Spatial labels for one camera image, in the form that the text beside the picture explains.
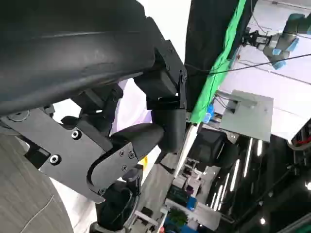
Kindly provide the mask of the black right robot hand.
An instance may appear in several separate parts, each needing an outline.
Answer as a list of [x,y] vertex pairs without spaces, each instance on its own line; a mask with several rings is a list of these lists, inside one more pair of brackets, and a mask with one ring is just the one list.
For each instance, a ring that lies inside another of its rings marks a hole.
[[95,205],[100,227],[114,232],[124,228],[137,206],[142,177],[142,166],[137,165],[107,189],[105,201]]

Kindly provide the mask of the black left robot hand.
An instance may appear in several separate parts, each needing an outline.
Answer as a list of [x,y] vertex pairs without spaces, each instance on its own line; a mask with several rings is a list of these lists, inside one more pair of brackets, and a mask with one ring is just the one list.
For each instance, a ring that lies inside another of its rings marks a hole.
[[0,3],[0,131],[94,202],[154,147],[183,145],[186,78],[136,0]]

